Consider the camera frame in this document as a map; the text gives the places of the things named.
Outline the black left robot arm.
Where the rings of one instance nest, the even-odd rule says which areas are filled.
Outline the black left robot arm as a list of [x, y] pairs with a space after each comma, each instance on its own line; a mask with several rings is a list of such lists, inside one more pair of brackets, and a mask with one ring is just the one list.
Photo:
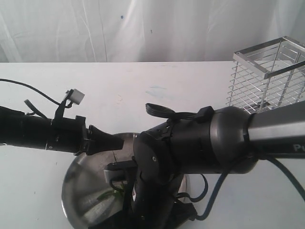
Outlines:
[[6, 107], [0, 109], [0, 142], [9, 146], [44, 149], [88, 156], [99, 152], [121, 150], [124, 140], [105, 133], [86, 118], [48, 119], [27, 115]]

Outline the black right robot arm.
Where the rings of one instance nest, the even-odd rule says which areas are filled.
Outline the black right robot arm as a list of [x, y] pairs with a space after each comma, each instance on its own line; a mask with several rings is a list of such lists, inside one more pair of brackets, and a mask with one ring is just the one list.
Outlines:
[[[298, 102], [261, 113], [228, 106], [210, 106], [197, 113], [175, 112], [147, 103], [146, 112], [165, 122], [141, 132], [134, 141], [137, 165], [129, 217], [135, 229], [173, 229], [187, 220], [205, 220], [229, 174], [245, 174], [257, 161], [278, 167], [301, 196], [305, 190], [280, 162], [281, 158], [305, 157], [305, 104]], [[203, 214], [193, 203], [184, 204], [179, 193], [185, 174], [219, 174]]]

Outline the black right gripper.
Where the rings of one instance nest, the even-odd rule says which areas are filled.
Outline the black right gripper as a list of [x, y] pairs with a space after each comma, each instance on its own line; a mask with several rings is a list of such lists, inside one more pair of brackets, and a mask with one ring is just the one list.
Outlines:
[[191, 200], [189, 194], [182, 192], [174, 195], [169, 191], [166, 194], [169, 198], [166, 220], [167, 229], [177, 229], [186, 221], [195, 220], [197, 211], [193, 203], [183, 203], [180, 201], [181, 198]]

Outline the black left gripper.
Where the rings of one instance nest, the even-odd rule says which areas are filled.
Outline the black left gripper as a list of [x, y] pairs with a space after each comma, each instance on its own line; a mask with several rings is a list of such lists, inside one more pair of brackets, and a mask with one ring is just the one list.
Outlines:
[[96, 153], [121, 150], [124, 140], [120, 137], [108, 134], [90, 125], [90, 139], [86, 128], [86, 118], [76, 116], [75, 119], [53, 119], [51, 131], [46, 144], [47, 150], [89, 155]]

